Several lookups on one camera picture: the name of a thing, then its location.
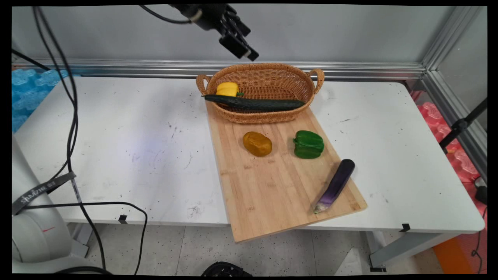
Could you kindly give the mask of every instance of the cucumber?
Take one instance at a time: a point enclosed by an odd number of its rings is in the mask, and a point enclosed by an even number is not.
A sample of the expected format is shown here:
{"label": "cucumber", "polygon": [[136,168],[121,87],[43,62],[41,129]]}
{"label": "cucumber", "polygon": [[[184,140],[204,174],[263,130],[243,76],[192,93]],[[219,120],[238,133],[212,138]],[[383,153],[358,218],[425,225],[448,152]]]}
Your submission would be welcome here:
{"label": "cucumber", "polygon": [[289,111],[305,104],[300,100],[245,99],[216,94],[207,94],[204,98],[207,101],[222,103],[234,108],[263,112]]}

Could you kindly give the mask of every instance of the eggplant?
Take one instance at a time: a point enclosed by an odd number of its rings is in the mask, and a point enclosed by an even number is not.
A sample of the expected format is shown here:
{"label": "eggplant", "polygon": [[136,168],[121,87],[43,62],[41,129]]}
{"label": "eggplant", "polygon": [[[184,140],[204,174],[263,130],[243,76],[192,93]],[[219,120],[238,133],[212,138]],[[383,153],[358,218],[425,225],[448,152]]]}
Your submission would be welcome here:
{"label": "eggplant", "polygon": [[315,210],[313,211],[315,214],[327,210],[330,205],[336,201],[337,197],[344,189],[344,186],[346,186],[349,177],[351,177],[353,170],[355,170],[355,163],[352,160],[341,160],[341,163],[339,163],[339,167],[337,168],[337,172],[330,181],[329,187],[316,204]]}

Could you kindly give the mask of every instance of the tile floor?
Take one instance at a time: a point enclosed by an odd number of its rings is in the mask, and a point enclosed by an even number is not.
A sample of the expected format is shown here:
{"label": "tile floor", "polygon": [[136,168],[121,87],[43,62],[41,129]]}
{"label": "tile floor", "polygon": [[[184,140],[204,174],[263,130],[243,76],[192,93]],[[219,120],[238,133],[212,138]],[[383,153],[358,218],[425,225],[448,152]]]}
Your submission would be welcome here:
{"label": "tile floor", "polygon": [[[142,226],[99,224],[97,230],[107,270],[133,274]],[[384,235],[389,243],[399,233]],[[100,266],[94,235],[88,246],[87,258]],[[442,273],[432,249],[388,266],[386,273],[370,272],[369,253],[365,233],[355,231],[292,230],[235,244],[229,227],[147,226],[138,274],[200,276],[215,261],[232,263],[253,276]],[[356,269],[351,268],[352,264],[341,266],[346,256],[344,263],[357,259],[361,265]]]}

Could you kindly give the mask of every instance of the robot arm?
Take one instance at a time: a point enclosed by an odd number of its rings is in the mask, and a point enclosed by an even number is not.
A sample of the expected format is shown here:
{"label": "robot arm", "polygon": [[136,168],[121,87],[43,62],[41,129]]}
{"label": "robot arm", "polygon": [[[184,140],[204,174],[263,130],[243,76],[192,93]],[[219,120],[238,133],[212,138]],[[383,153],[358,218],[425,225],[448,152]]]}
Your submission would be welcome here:
{"label": "robot arm", "polygon": [[237,58],[247,57],[254,61],[258,56],[244,39],[250,29],[242,23],[237,12],[228,4],[170,4],[182,15],[204,30],[215,29],[221,34],[219,40]]}

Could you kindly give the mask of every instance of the yellow bell pepper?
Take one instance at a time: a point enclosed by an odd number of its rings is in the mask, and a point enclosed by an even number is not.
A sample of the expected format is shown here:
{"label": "yellow bell pepper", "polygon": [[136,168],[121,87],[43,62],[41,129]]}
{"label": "yellow bell pepper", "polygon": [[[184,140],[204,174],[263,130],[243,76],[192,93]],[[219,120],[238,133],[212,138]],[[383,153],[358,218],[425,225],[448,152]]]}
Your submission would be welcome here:
{"label": "yellow bell pepper", "polygon": [[239,92],[239,86],[236,83],[226,82],[221,83],[216,88],[217,95],[225,95],[236,97],[237,95],[243,95],[242,92]]}

